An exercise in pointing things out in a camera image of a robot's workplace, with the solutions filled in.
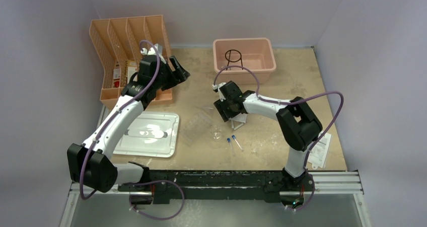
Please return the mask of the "test tube blue cap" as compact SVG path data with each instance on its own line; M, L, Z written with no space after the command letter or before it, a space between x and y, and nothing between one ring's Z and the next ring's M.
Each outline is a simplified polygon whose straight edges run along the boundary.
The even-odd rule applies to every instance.
M230 138L227 138L227 142L228 142L228 145L229 145L229 147L230 147L230 149L231 149L232 156L235 156L235 150L234 150L233 145L232 145L232 143L231 143L231 139L230 139Z
M232 139L235 141L235 143L237 144L238 148L243 152L243 148L242 148L242 146L239 144L239 142L237 141L237 138L235 137L235 135L232 135Z

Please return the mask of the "clear plastic well plate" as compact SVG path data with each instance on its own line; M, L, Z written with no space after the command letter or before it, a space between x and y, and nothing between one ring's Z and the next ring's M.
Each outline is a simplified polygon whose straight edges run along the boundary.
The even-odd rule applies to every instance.
M204 113L194 115L180 129L181 137L188 143L192 144L212 125L212 120Z

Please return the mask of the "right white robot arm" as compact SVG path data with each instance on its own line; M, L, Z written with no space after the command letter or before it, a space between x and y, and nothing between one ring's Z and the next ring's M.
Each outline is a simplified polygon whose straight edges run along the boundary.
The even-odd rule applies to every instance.
M306 156L309 147L318 139L323 126L306 102L296 97L293 100L263 98L255 91L242 92L233 81L212 85L219 99L214 106L224 122L246 118L248 114L261 115L278 122L289 145L287 164L284 167L283 185L289 190L301 186L306 171Z

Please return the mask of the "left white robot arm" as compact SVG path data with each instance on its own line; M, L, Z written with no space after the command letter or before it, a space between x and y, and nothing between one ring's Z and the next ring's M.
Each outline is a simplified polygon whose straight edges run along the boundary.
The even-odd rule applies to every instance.
M144 174L144 166L115 165L110 159L120 139L155 99L157 91L168 90L189 76L175 56L166 61L156 55L144 56L139 62L139 71L131 76L104 122L83 143L73 143L68 148L71 180L103 193L115 184L130 183L137 191L148 189L150 177Z

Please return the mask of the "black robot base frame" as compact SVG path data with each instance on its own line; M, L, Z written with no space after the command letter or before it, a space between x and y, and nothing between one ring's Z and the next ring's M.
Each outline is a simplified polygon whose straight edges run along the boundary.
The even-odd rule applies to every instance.
M121 192L147 192L153 204L185 200L261 200L298 207L314 190L305 172L292 178L285 170L148 170L137 184L122 184Z

